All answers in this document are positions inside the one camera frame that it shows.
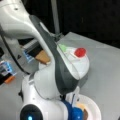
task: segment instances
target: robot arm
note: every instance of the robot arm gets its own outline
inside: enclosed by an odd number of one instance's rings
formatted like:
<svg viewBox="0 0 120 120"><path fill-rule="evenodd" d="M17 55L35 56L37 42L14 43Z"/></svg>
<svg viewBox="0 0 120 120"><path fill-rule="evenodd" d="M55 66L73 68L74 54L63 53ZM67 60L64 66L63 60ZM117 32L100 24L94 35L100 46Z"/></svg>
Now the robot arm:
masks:
<svg viewBox="0 0 120 120"><path fill-rule="evenodd" d="M0 24L8 36L15 39L34 37L50 56L50 64L33 77L38 93L45 99L52 99L74 91L80 79L77 70L42 22L26 12L21 0L0 1L0 16Z"/></svg>

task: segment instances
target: gray surface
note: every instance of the gray surface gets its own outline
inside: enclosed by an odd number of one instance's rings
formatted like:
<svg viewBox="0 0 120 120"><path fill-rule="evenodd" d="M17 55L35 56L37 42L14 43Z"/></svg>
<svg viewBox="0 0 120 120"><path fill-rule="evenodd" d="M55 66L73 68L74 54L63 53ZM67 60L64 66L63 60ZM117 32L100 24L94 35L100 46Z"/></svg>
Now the gray surface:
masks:
<svg viewBox="0 0 120 120"><path fill-rule="evenodd" d="M117 120L120 115L120 50L73 33L60 42L87 49L91 68L81 94L98 104L102 120ZM0 120L18 120L22 105L18 92L22 79L23 74L19 73L11 84L0 86Z"/></svg>
<svg viewBox="0 0 120 120"><path fill-rule="evenodd" d="M99 106L102 120L118 120L120 116L120 49L70 33L60 43L84 47L90 60L88 81L81 94Z"/></svg>

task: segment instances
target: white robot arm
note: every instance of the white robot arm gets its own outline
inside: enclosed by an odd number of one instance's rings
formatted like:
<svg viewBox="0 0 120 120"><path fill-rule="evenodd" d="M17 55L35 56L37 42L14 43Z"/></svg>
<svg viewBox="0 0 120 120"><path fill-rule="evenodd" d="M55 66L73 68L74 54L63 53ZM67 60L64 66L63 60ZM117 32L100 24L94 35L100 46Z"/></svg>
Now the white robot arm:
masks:
<svg viewBox="0 0 120 120"><path fill-rule="evenodd" d="M51 59L47 67L23 80L20 120L68 120L67 108L55 98L75 90L80 80L76 68L43 23L27 13L21 0L0 0L0 25L11 39L37 39Z"/></svg>

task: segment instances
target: red cap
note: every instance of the red cap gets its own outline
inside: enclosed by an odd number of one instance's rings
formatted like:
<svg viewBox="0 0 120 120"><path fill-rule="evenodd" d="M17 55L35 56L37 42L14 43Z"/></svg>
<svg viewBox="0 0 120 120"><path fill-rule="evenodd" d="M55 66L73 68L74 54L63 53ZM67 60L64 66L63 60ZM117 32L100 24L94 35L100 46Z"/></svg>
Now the red cap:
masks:
<svg viewBox="0 0 120 120"><path fill-rule="evenodd" d="M78 48L76 49L74 53L77 57L84 57L86 54L86 49L85 48Z"/></svg>

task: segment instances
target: wire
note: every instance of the wire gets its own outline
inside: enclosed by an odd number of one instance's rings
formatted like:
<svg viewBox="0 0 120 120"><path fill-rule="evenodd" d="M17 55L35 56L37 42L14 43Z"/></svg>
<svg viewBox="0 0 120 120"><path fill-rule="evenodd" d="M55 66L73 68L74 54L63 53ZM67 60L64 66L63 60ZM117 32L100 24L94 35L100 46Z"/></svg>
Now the wire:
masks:
<svg viewBox="0 0 120 120"><path fill-rule="evenodd" d="M11 57L12 57L13 60L15 61L16 65L19 67L19 69L20 69L22 72L24 72L25 74L29 75L30 73L28 73L27 71L25 71L25 70L21 67L21 65L18 63L18 61L16 60L15 56L13 55L13 53L12 53L9 45L7 44L7 42L6 42L6 40L5 40L4 31L3 31L3 28L2 28L2 26L1 26L1 24L0 24L0 36L1 36L1 38L2 38L2 40L3 40L3 42L4 42L4 44L5 44L6 48L8 49Z"/></svg>

